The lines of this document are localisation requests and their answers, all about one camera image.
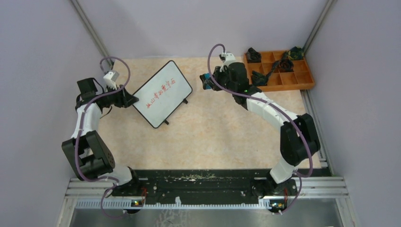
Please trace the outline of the white whiteboard black frame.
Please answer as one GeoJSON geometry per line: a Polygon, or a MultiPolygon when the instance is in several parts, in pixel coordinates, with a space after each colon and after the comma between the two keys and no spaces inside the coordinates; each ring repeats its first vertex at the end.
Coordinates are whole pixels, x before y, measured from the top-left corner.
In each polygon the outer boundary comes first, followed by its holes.
{"type": "Polygon", "coordinates": [[[134,108],[157,129],[192,93],[191,87],[177,64],[170,60],[159,69],[133,96],[139,100],[134,108]]]}

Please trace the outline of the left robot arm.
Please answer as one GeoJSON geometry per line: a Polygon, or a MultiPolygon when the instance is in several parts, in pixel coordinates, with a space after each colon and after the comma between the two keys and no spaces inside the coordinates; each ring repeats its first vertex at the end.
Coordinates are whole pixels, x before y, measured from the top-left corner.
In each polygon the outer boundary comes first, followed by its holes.
{"type": "Polygon", "coordinates": [[[78,114],[76,128],[69,140],[61,144],[76,177],[81,181],[100,180],[113,183],[113,195],[127,192],[131,196],[140,193],[142,183],[136,172],[116,163],[110,149],[98,133],[99,122],[105,108],[129,108],[138,98],[131,95],[116,79],[104,77],[106,87],[99,94],[94,78],[80,80],[80,94],[76,99],[78,114]]]}

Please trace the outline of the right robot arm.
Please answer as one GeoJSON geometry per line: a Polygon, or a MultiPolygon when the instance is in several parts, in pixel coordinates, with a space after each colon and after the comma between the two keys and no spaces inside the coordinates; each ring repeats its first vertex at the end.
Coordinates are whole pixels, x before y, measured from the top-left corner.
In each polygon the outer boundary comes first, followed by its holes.
{"type": "Polygon", "coordinates": [[[321,145],[311,115],[293,113],[267,98],[258,87],[249,83],[247,70],[240,62],[217,66],[214,72],[200,75],[200,80],[204,90],[230,93],[237,104],[279,131],[281,157],[268,172],[266,180],[253,186],[257,196],[280,194],[294,174],[300,177],[312,175],[313,155],[321,145]]]}

